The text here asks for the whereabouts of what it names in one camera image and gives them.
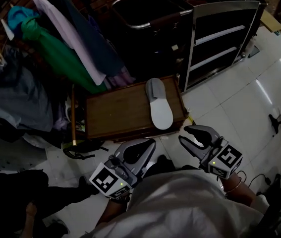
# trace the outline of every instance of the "wrist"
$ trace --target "wrist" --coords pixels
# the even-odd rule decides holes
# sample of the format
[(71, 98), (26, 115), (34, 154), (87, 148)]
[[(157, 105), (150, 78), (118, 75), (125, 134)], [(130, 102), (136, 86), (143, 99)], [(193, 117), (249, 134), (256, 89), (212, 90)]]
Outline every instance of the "wrist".
[(26, 214), (26, 218), (27, 218), (28, 220), (34, 220), (34, 219), (35, 219), (35, 216), (34, 216), (34, 215), (31, 215), (31, 214), (29, 214), (29, 213), (27, 213), (27, 214)]

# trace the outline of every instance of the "human hand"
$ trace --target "human hand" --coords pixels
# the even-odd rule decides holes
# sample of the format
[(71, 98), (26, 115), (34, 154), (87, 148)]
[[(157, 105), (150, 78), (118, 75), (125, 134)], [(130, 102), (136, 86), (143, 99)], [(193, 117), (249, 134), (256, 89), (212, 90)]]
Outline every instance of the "human hand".
[(30, 202), (26, 207), (26, 214), (27, 216), (35, 217), (37, 214), (37, 207), (34, 205), (33, 202)]

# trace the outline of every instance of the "wooden tray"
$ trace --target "wooden tray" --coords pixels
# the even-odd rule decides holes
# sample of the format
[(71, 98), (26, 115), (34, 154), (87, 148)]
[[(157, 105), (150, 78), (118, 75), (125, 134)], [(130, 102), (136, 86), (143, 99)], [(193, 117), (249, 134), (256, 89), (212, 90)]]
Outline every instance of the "wooden tray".
[(87, 138), (126, 141), (179, 131), (187, 118), (177, 81), (173, 76), (161, 78), (173, 113), (167, 130), (157, 129), (151, 121), (146, 82), (129, 85), (86, 99), (85, 130)]

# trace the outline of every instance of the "wooden stick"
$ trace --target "wooden stick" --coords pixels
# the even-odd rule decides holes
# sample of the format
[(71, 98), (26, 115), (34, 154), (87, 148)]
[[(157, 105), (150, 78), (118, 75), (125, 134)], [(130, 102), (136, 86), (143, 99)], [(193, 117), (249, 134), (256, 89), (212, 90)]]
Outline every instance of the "wooden stick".
[(72, 142), (76, 145), (76, 135), (75, 135), (75, 93), (74, 85), (72, 85), (72, 97), (71, 97), (71, 129), (72, 129)]

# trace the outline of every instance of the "blue garment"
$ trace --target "blue garment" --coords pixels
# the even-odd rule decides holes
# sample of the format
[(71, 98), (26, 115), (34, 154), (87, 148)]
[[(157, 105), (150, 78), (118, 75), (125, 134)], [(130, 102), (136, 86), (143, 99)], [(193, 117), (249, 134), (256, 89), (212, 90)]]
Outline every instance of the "blue garment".
[(32, 9), (21, 6), (14, 6), (9, 10), (7, 17), (9, 27), (17, 37), (22, 38), (23, 36), (21, 31), (21, 24), (23, 20), (32, 16), (39, 16), (39, 14)]
[(125, 66), (123, 61), (91, 23), (77, 10), (71, 0), (48, 1), (76, 28), (97, 70), (107, 76), (118, 75)]

